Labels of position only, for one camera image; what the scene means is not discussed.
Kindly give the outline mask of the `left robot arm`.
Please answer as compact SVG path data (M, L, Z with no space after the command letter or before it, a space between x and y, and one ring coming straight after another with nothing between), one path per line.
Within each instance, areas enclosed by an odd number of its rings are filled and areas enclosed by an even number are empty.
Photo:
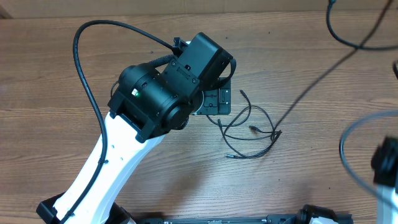
M103 132L70 188L39 203L45 223L132 223L116 197L141 160L190 115L229 114L231 54L207 35L175 38L172 54L131 65L108 102Z

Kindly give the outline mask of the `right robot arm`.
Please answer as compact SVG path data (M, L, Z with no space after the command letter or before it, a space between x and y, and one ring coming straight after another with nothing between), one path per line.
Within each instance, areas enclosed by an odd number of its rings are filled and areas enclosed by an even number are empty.
M397 223L397 138L387 136L371 159L377 193L376 223Z

